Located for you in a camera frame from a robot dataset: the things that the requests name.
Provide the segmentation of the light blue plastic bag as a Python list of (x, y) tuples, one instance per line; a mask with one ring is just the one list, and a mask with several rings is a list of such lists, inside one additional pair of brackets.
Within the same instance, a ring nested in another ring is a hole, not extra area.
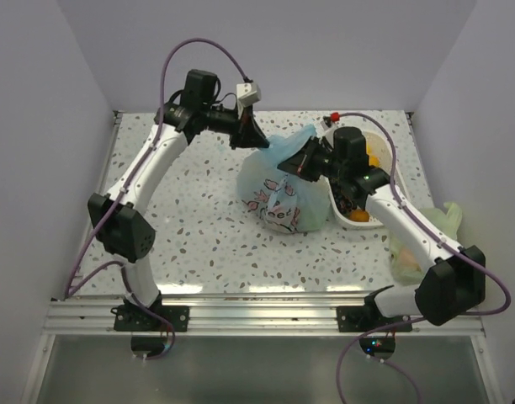
[(307, 125), (287, 137), (270, 136), (269, 147), (253, 151), (237, 174), (237, 198), (274, 231), (318, 231), (327, 220), (331, 201), (325, 180), (308, 182), (277, 168), (316, 135), (315, 126)]

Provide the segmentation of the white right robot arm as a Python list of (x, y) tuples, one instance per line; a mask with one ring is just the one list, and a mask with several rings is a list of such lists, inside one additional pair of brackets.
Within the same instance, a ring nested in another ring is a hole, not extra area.
[(348, 199), (388, 228), (417, 260), (421, 283), (387, 286), (367, 295), (356, 310), (359, 329), (379, 331), (403, 316), (421, 316), (441, 326), (468, 315), (485, 299), (486, 277), (479, 269), (486, 261), (483, 252), (448, 239), (420, 214), (392, 184), (391, 175), (370, 164), (360, 129), (340, 127), (330, 141), (312, 136), (278, 168), (306, 181), (322, 177), (335, 181)]

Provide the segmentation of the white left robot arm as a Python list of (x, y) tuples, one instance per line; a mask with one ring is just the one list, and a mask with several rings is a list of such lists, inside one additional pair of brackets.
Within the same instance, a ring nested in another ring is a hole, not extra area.
[(227, 135), (232, 149), (269, 145), (253, 116), (253, 106), (261, 98), (259, 86), (244, 78), (236, 85), (232, 109), (218, 102), (219, 86), (214, 73), (189, 71), (183, 88), (163, 102), (150, 135), (125, 173), (108, 191), (93, 194), (88, 201), (93, 234), (122, 264), (130, 301), (137, 306), (133, 319), (147, 331), (161, 325), (163, 310), (156, 305), (160, 291), (149, 259), (156, 232), (145, 214), (167, 170), (204, 130)]

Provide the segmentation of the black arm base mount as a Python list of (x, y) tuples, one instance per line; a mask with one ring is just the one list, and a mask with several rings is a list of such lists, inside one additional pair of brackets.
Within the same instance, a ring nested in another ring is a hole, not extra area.
[(338, 331), (362, 333), (399, 322), (400, 326), (393, 328), (393, 331), (411, 332), (412, 325), (405, 324), (401, 316), (385, 317), (377, 308), (375, 296), (390, 288), (392, 285), (370, 293), (364, 298), (361, 306), (338, 306), (336, 308)]

